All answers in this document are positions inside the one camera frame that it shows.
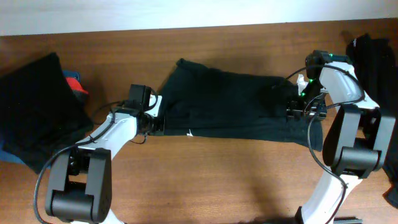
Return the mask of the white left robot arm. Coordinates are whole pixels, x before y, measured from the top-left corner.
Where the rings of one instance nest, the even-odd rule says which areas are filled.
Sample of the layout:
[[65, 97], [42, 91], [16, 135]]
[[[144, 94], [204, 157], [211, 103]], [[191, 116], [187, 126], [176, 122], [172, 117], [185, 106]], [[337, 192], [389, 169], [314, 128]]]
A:
[[51, 160], [46, 214], [65, 223], [120, 223], [111, 210], [112, 160], [138, 134], [155, 130], [159, 107], [115, 108], [103, 124]]

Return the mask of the dark green t-shirt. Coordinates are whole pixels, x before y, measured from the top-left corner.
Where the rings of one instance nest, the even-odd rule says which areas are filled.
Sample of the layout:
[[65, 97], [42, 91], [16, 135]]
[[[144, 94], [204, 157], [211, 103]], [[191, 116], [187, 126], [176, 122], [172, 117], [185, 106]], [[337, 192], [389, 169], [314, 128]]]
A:
[[287, 116], [297, 85], [282, 77], [224, 72], [181, 58], [161, 86], [166, 136], [292, 142], [323, 147], [319, 122]]

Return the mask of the blue garment under stack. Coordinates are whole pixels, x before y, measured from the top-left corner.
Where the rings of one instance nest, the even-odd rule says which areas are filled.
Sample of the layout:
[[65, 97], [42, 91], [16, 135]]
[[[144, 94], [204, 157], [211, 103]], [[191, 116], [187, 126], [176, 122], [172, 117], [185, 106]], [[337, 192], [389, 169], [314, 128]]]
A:
[[[65, 78], [74, 78], [78, 82], [80, 82], [80, 78], [81, 78], [80, 73], [74, 72], [74, 71], [69, 71], [69, 70], [64, 70], [63, 76]], [[11, 162], [11, 163], [16, 163], [16, 164], [24, 164], [24, 162], [17, 156], [4, 151], [4, 140], [3, 139], [1, 139], [1, 161]]]

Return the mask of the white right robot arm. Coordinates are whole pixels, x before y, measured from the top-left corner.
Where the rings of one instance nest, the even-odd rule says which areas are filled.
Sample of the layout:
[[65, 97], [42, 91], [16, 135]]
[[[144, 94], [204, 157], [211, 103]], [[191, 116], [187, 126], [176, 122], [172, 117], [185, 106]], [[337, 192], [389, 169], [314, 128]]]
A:
[[323, 143], [323, 174], [312, 196], [298, 208], [296, 223], [337, 223], [336, 214], [353, 189], [384, 164], [395, 117], [373, 101], [346, 62], [305, 66], [319, 71], [308, 82], [330, 95], [336, 117]]

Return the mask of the folded black garment stack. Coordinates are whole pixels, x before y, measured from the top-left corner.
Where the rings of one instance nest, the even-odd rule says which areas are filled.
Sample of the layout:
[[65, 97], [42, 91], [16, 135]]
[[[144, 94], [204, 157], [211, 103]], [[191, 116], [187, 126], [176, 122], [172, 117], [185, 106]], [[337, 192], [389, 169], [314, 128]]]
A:
[[55, 151], [92, 129], [57, 54], [21, 63], [1, 75], [1, 150], [36, 174]]

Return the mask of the black garment at right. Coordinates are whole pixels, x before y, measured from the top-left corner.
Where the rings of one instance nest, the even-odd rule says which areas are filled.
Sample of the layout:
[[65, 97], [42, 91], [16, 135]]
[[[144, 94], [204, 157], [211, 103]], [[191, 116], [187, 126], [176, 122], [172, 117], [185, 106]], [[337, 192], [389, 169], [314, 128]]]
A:
[[[355, 74], [368, 95], [397, 116], [397, 62], [389, 39], [373, 39], [369, 34], [353, 39], [346, 47]], [[387, 151], [383, 169], [392, 186], [384, 194], [386, 201], [397, 207], [397, 125]]]

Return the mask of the red garment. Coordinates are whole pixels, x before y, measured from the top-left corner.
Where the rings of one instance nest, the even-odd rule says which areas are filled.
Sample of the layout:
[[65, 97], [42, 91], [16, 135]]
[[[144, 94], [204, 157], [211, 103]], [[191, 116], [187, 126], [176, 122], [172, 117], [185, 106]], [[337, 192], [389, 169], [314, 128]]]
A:
[[66, 77], [66, 81], [73, 91], [77, 91], [86, 95], [88, 94], [88, 92], [81, 86], [80, 82], [76, 78]]

